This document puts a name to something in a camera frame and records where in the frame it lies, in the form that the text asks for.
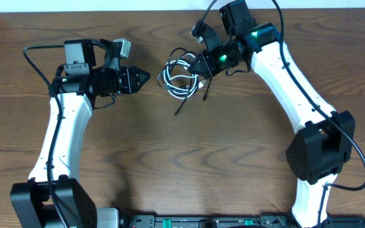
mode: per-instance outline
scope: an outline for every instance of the wooden tabletop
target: wooden tabletop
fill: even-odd
[[[290,122],[254,73],[212,81],[180,101],[155,78],[177,47],[205,49],[189,34],[202,11],[0,14],[0,227],[18,227],[10,203],[13,183],[25,182],[39,156],[49,119],[46,85],[26,62],[23,48],[80,38],[126,38],[129,60],[151,73],[137,94],[94,111],[80,162],[80,183],[96,206],[179,215],[288,212],[297,178],[285,151]],[[278,24],[274,10],[253,10],[259,23]],[[316,91],[356,121],[365,152],[365,9],[286,9],[286,42]],[[218,11],[207,22],[226,39]],[[96,52],[102,61],[103,52]],[[50,79],[65,61],[62,49],[32,51]],[[98,98],[105,104],[109,98]],[[364,169],[355,151],[336,183],[357,186]],[[365,215],[365,190],[333,189],[331,214]]]

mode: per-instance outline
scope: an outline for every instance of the wooden table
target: wooden table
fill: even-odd
[[[123,63],[151,73],[140,92],[97,110],[87,126],[80,183],[96,206],[158,214],[243,215],[288,212],[296,177],[285,158],[293,138],[288,118],[254,73],[215,77],[174,116],[180,101],[155,77],[176,47],[205,48],[189,34],[202,11],[0,14],[0,227],[17,227],[10,203],[13,183],[27,180],[49,118],[44,82],[23,47],[69,39],[124,37],[132,42]],[[253,10],[258,22],[278,24],[275,10]],[[284,10],[291,55],[315,89],[357,123],[365,152],[365,9]],[[226,39],[218,11],[207,22]],[[97,52],[101,60],[102,52]],[[65,61],[63,50],[32,51],[49,78]],[[109,98],[98,98],[99,104]],[[337,183],[359,185],[357,153]],[[333,189],[328,211],[365,215],[365,190]]]

